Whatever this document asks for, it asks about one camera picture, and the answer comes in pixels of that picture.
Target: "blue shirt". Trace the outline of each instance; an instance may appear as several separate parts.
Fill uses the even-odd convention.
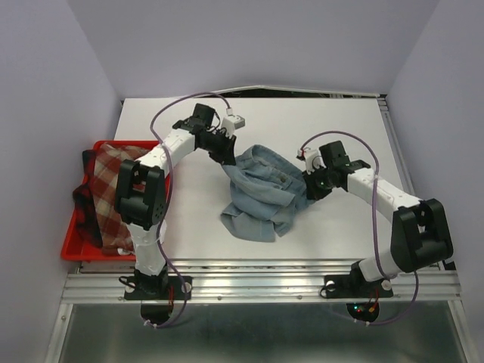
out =
[[[254,145],[224,165],[231,179],[232,203],[222,212],[222,223],[238,238],[273,242],[285,235],[296,214],[314,203],[306,198],[301,170],[281,155]]]

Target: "white table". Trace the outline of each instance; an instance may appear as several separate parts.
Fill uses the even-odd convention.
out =
[[[173,101],[126,99],[116,131],[116,140],[153,140],[149,124],[153,115]],[[380,159],[380,174],[402,187],[395,158],[376,99],[279,99],[232,98],[236,114],[246,119],[237,131],[235,154],[253,144],[263,144],[299,168],[296,150],[315,133],[343,130],[360,136]],[[194,105],[204,103],[225,114],[225,105],[216,98],[188,100],[167,110],[156,130],[163,137],[179,119],[192,114]],[[342,140],[352,160],[373,164],[371,155],[357,141],[344,136],[326,136],[311,143],[319,147]],[[165,247],[174,259],[361,259],[373,254],[371,208],[345,191],[334,191],[296,217],[293,229],[274,243],[240,240],[220,222],[220,212],[231,202],[229,179],[206,151],[196,150],[175,168],[173,199],[168,216]],[[379,218],[380,246],[389,246],[390,224]]]

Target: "white wall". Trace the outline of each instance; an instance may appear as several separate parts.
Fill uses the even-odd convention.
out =
[[[81,151],[119,101],[64,0],[0,2],[0,361],[43,361]]]
[[[388,92],[438,0],[68,0],[123,97]]]
[[[446,208],[464,307],[484,358],[484,2],[441,0],[390,93],[417,193]]]

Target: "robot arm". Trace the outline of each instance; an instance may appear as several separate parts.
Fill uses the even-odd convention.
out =
[[[318,150],[306,149],[298,157],[306,162],[303,177],[309,199],[320,200],[334,188],[342,188],[371,205],[374,171],[362,160],[350,161],[341,141]],[[380,177],[376,199],[377,210],[392,224],[390,247],[379,253],[384,275],[375,256],[363,259],[352,266],[347,276],[325,277],[334,283],[327,298],[366,297],[383,279],[452,256],[447,220],[439,201],[411,196]]]
[[[217,163],[235,164],[234,131],[245,126],[240,116],[227,115],[220,129],[212,127],[215,110],[197,104],[193,115],[176,122],[164,141],[172,166],[196,149],[204,149]],[[144,292],[156,295],[166,286],[166,261],[157,246],[157,229],[163,242],[166,222],[165,177],[168,160],[161,145],[136,161],[125,160],[119,168],[115,210],[132,237],[136,255],[135,283]]]

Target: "red tray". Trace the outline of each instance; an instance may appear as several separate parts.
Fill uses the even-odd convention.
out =
[[[110,141],[103,140],[95,143],[93,149],[98,150],[102,144],[108,143],[113,146],[139,146],[145,149],[153,149],[158,145],[158,141]],[[168,190],[169,178],[166,178],[166,190]],[[105,256],[101,253],[101,249],[93,246],[88,240],[83,240],[76,231],[76,211],[70,219],[69,228],[67,229],[64,245],[60,256],[68,261],[135,261],[133,255],[128,256]]]

